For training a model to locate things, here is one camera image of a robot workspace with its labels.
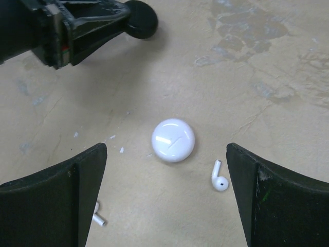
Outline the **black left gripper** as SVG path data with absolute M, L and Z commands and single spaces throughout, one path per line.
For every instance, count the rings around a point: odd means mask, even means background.
M 1 1 L 1 64 L 31 51 L 45 65 L 77 65 L 124 31 L 118 1 Z

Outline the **white round earbud case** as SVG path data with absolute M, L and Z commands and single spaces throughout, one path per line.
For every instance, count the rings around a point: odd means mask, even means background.
M 166 119 L 155 127 L 151 144 L 161 160 L 178 163 L 193 152 L 195 134 L 185 121 L 177 118 Z

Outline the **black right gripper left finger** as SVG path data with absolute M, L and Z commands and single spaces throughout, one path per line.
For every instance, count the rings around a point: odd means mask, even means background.
M 85 246 L 106 144 L 1 185 L 1 246 Z

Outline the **black round earbud case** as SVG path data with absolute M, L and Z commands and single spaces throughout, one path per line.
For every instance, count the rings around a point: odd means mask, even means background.
M 125 4 L 131 12 L 125 32 L 140 40 L 151 38 L 158 28 L 158 17 L 154 9 L 142 1 L 127 1 Z

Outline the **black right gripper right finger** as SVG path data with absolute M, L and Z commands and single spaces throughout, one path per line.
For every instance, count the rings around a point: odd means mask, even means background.
M 328 246 L 328 183 L 235 143 L 226 159 L 248 246 Z

